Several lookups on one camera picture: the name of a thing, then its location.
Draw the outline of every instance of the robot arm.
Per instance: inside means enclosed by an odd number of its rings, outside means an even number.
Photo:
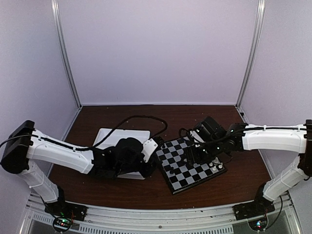
[[[312,120],[283,127],[232,124],[225,131],[208,117],[189,131],[188,137],[194,141],[192,150],[199,155],[197,158],[186,157],[191,163],[212,161],[220,153],[255,149],[288,150],[299,154],[278,176],[259,187],[253,202],[234,206],[237,220],[272,211],[274,200],[312,176]]]
[[[51,162],[95,177],[116,178],[135,172],[146,178],[156,168],[151,155],[158,144],[152,138],[140,142],[123,130],[116,130],[111,136],[118,131],[127,138],[115,135],[103,149],[83,148],[45,135],[34,128],[34,122],[27,120],[9,136],[1,165],[24,179],[41,196],[46,212],[66,218],[74,214],[74,219],[83,220],[86,207],[65,202],[62,188],[52,183],[33,160]]]

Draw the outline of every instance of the light purple wall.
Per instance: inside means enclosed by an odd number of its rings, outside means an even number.
[[[0,1],[0,82],[0,142],[27,119],[52,137],[63,136],[76,108],[50,0]],[[39,166],[47,172],[50,164]],[[30,190],[2,168],[0,181],[0,233],[16,234]]]
[[[234,104],[257,0],[59,1],[82,104]]]
[[[242,108],[254,124],[295,125],[312,118],[312,1],[267,1],[260,45]],[[263,151],[277,175],[296,154]],[[312,181],[291,189],[305,234],[312,230]]]

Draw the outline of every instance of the chessboard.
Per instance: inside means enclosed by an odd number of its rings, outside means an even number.
[[[227,171],[217,157],[209,164],[193,166],[182,160],[184,150],[190,147],[188,138],[185,139],[167,141],[156,151],[160,170],[172,194],[192,188]]]

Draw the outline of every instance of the brown tabletop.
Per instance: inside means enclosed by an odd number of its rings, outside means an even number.
[[[181,127],[193,128],[206,116],[212,116],[227,129],[242,122],[233,106],[87,106],[83,107],[66,141],[92,146],[100,128],[112,128],[131,115],[153,115],[169,124],[161,134],[165,140],[178,137]],[[122,129],[150,130],[163,125],[150,119],[132,119]],[[157,169],[145,180],[98,179],[69,168],[54,165],[50,179],[65,191],[66,200],[88,205],[129,209],[182,209],[225,205],[252,200],[257,188],[270,179],[258,151],[232,153],[228,171],[198,186],[172,195]],[[221,160],[228,160],[220,155]]]

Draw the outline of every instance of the metal frame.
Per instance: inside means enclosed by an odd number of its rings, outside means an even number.
[[[283,208],[293,234],[301,234],[301,228],[293,202],[288,193],[282,195]],[[275,212],[279,212],[279,199],[275,202]],[[88,206],[84,222],[75,221],[73,231],[78,233],[132,233],[132,234],[179,234],[206,233],[209,230],[231,229],[236,221],[233,205],[209,208],[179,210],[129,210],[108,207]],[[23,222],[19,227],[20,234],[28,234],[32,220],[50,225],[53,218],[44,212],[40,196],[31,193],[23,213]]]
[[[66,76],[67,76],[72,94],[74,96],[76,106],[77,106],[77,108],[80,108],[81,102],[79,100],[77,88],[75,86],[75,82],[73,79],[73,74],[72,74],[72,70],[70,68],[68,55],[67,55],[67,51],[66,51],[66,46],[65,46],[65,40],[64,40],[62,24],[61,24],[60,14],[59,14],[59,1],[58,0],[51,0],[51,4],[52,4],[52,12],[53,12],[53,17],[54,17],[54,21],[55,21],[55,27],[56,27],[57,33],[58,33],[58,40],[59,40],[59,45],[60,45],[60,49],[61,49],[61,55],[62,55],[62,60],[63,60]]]
[[[255,25],[254,25],[252,46],[251,46],[250,53],[249,53],[245,76],[244,76],[243,83],[242,83],[239,96],[237,99],[237,103],[236,103],[236,107],[238,109],[241,107],[241,104],[242,104],[242,101],[246,92],[247,84],[248,84],[248,81],[252,72],[252,68],[254,65],[255,53],[259,45],[259,40],[260,40],[261,30],[262,30],[262,25],[263,25],[265,4],[266,4],[266,0],[259,0],[258,2],[258,11],[257,11]]]

